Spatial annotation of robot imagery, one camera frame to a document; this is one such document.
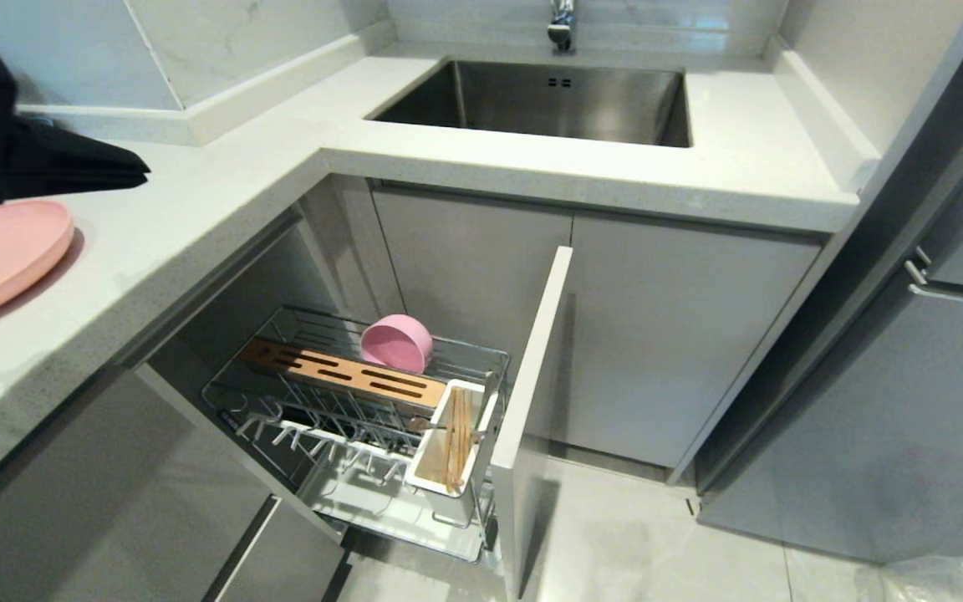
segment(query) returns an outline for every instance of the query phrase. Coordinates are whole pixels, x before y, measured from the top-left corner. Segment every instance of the refrigerator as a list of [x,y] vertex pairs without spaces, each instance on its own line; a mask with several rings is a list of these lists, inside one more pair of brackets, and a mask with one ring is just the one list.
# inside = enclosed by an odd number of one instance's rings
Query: refrigerator
[[963,557],[963,64],[891,180],[696,458],[701,523]]

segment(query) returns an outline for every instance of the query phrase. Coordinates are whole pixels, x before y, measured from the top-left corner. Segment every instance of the pink plate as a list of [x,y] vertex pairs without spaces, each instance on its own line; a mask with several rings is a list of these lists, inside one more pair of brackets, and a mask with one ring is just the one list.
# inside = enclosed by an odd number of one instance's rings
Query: pink plate
[[73,240],[73,218],[60,202],[0,206],[0,305],[34,285]]

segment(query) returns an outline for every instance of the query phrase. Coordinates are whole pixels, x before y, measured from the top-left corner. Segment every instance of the quartz countertop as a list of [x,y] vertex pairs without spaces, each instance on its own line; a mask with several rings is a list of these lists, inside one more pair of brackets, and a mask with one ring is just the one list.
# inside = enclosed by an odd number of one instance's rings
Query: quartz countertop
[[[684,69],[693,146],[621,145],[366,121],[443,58]],[[838,190],[761,61],[397,44],[202,148],[115,142],[150,182],[58,197],[79,235],[0,309],[0,461],[155,317],[329,174],[618,211],[839,232]]]

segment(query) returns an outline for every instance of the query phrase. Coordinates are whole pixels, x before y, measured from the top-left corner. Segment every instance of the stainless steel sink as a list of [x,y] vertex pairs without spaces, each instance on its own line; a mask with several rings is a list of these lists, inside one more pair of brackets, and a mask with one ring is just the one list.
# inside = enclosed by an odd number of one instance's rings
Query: stainless steel sink
[[689,147],[681,73],[451,61],[377,121]]

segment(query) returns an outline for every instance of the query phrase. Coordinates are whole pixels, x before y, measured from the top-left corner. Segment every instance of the chopsticks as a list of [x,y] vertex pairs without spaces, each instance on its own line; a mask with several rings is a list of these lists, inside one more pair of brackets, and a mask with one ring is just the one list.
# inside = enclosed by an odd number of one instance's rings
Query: chopsticks
[[445,422],[444,484],[450,494],[463,487],[460,476],[471,452],[470,405],[462,393],[462,389],[451,390],[451,410]]

